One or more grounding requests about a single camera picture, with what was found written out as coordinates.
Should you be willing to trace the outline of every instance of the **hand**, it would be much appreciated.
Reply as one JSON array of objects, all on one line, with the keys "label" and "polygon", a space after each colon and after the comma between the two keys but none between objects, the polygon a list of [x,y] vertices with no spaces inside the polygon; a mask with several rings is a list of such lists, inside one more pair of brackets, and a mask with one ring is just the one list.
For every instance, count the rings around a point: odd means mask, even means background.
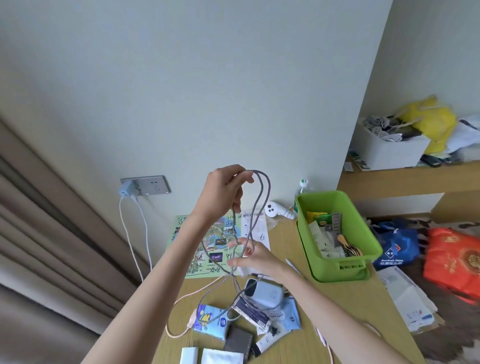
[{"label": "hand", "polygon": [[[280,275],[283,271],[288,270],[290,266],[275,255],[272,254],[270,250],[267,249],[262,243],[256,242],[255,240],[249,239],[247,243],[246,238],[239,238],[239,243],[241,245],[247,244],[244,255],[246,257],[236,257],[227,260],[227,264],[230,267],[248,267],[254,268],[262,274],[270,276],[275,280],[280,281]],[[227,246],[233,247],[236,242],[234,240],[230,241]]]},{"label": "hand", "polygon": [[192,213],[201,214],[210,223],[221,218],[231,208],[240,213],[240,199],[243,195],[241,186],[245,182],[253,183],[253,172],[245,170],[239,164],[210,172]]}]

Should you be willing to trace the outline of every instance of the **green bin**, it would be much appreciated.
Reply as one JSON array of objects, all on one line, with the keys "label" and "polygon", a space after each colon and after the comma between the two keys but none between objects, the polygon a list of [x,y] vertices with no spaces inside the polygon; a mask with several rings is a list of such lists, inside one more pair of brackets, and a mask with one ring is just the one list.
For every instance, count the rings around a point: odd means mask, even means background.
[{"label": "green bin", "polygon": [[[298,230],[313,277],[319,282],[367,280],[370,272],[367,261],[382,254],[382,247],[358,213],[345,192],[328,191],[300,194],[295,199],[298,206]],[[323,258],[307,224],[307,211],[342,213],[342,233],[347,242],[358,247],[363,256],[339,259]]]}]

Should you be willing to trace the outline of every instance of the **water bottle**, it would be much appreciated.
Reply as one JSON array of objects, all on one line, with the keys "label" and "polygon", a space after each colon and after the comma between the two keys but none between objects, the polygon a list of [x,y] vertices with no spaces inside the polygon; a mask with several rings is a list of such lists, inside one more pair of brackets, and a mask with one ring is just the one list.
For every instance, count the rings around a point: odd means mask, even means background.
[{"label": "water bottle", "polygon": [[[303,179],[300,181],[300,188],[295,191],[295,198],[300,194],[308,194],[311,192],[308,189],[307,185],[308,185],[308,180]],[[299,211],[296,201],[293,202],[293,210],[297,213]]]}]

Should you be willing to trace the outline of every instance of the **white storage box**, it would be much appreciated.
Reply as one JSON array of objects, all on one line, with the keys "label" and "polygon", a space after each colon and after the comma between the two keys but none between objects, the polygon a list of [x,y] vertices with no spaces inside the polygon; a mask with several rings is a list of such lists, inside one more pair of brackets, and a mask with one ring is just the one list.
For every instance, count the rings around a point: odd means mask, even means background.
[{"label": "white storage box", "polygon": [[391,170],[417,165],[430,139],[414,136],[404,142],[387,142],[373,134],[358,119],[350,149],[354,150],[371,170]]}]

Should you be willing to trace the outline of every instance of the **wooden shelf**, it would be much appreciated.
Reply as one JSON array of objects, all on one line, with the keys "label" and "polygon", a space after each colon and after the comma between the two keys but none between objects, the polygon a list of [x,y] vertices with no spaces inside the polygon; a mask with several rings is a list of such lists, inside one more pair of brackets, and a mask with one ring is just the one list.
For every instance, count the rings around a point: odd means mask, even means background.
[{"label": "wooden shelf", "polygon": [[346,192],[352,201],[480,190],[480,161],[370,171],[361,171],[350,157],[347,161],[352,162],[354,172],[342,172],[337,190]]}]

